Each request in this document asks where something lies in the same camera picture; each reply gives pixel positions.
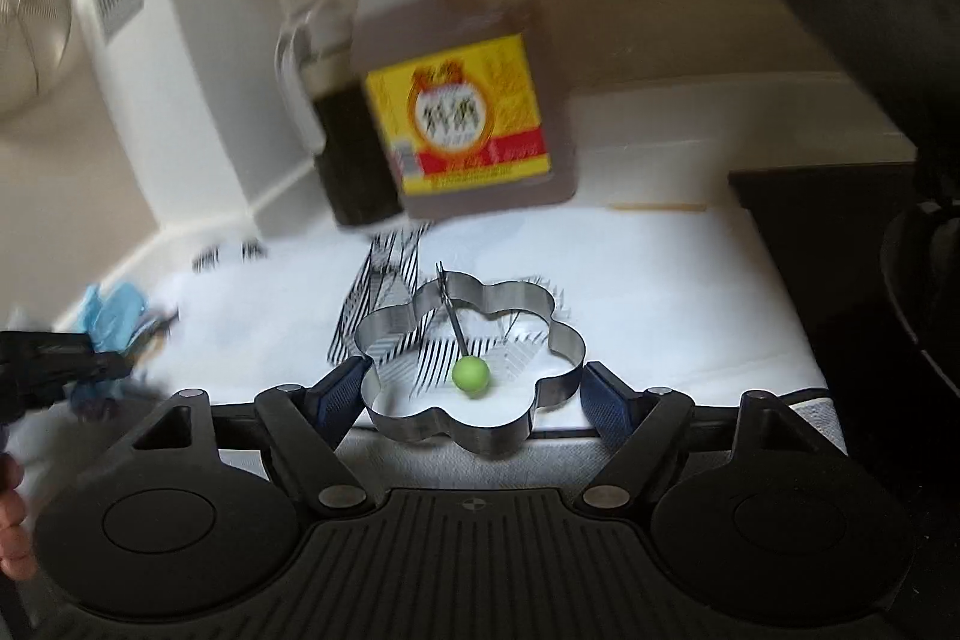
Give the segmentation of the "person's hand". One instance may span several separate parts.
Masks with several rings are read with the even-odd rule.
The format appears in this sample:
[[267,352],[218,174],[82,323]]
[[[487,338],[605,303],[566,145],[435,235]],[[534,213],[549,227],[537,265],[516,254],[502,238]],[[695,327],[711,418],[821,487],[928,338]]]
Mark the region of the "person's hand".
[[8,453],[2,455],[2,495],[0,495],[0,560],[2,572],[13,581],[28,581],[36,575],[37,560],[32,550],[31,533],[26,526],[28,509],[18,492],[23,468]]

